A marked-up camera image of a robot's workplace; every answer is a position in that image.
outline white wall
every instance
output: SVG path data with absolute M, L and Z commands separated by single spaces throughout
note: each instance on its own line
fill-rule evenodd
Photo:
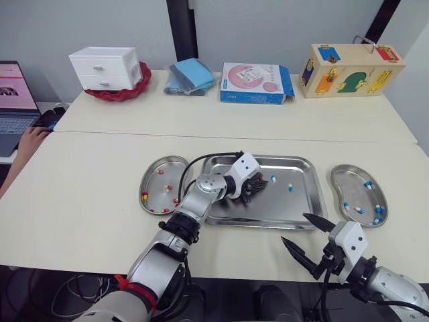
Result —
M 82 87 L 68 55 L 136 47 L 150 68 L 176 62 L 165 0 L 0 0 L 0 60 L 18 60 L 36 101 L 72 102 Z
M 407 66 L 384 93 L 429 155 L 429 2 L 402 0 L 379 43 L 405 58 Z
M 298 74 L 310 44 L 364 36 L 383 0 L 194 0 L 198 56 L 223 62 L 282 64 Z

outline colorful wooden toy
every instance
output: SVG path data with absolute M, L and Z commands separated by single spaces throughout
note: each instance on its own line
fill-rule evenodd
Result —
M 312 44 L 300 87 L 306 98 L 380 95 L 405 65 L 390 45 Z

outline kidney-shaped metal dish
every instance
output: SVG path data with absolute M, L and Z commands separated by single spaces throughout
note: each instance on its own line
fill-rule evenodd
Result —
M 364 170 L 341 164 L 333 168 L 330 180 L 338 194 L 339 208 L 344 217 L 365 227 L 380 227 L 387 221 L 387 201 L 383 191 Z
M 180 177 L 187 165 L 188 162 L 181 156 L 164 156 L 152 163 L 143 175 L 139 188 L 139 202 L 143 209 L 152 215 L 172 213 L 176 207 L 174 199 L 178 197 Z M 143 193 L 147 193 L 146 200 L 142 197 Z

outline human arm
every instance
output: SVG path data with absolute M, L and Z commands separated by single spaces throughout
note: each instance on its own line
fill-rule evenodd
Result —
M 5 194 L 6 190 L 50 132 L 46 127 L 29 127 L 26 129 L 19 141 L 17 156 L 11 165 L 5 182 L 0 187 L 0 198 Z

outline robotic arm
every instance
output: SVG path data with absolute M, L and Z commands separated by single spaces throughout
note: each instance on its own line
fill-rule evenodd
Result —
M 265 188 L 259 164 L 244 153 L 225 174 L 203 174 L 132 265 L 120 290 L 94 304 L 76 322 L 149 321 L 155 309 L 167 307 L 184 275 L 182 263 L 192 243 L 198 241 L 200 224 L 211 205 L 225 197 L 248 197 Z
M 315 279 L 319 279 L 325 270 L 338 275 L 338 282 L 348 282 L 351 294 L 364 303 L 376 300 L 378 304 L 392 305 L 390 310 L 383 314 L 388 321 L 429 321 L 419 311 L 410 307 L 398 306 L 407 302 L 415 305 L 415 309 L 429 309 L 428 295 L 423 288 L 411 278 L 402 274 L 396 274 L 383 266 L 376 267 L 377 258 L 362 257 L 368 246 L 361 225 L 354 221 L 340 221 L 337 225 L 325 218 L 313 214 L 304 216 L 317 228 L 329 232 L 329 243 L 323 249 L 324 255 L 318 265 L 305 256 L 304 250 L 292 241 L 282 237 L 283 243 L 289 253 Z

